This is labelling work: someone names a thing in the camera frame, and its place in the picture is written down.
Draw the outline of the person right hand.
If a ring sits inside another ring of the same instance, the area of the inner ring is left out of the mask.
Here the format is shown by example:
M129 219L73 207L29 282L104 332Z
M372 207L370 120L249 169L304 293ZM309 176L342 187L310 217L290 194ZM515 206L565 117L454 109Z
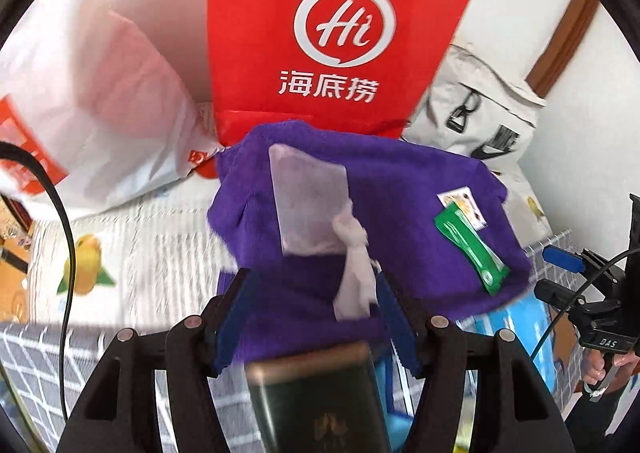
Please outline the person right hand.
M624 388L638 363L639 358L633 352L629 352L627 355L614 355L612 366L618 367L618 372L608 390L616 391ZM606 375L606 367L602 352L585 349L582 354L580 372L582 372L582 381L588 385L595 385L599 381L603 381Z

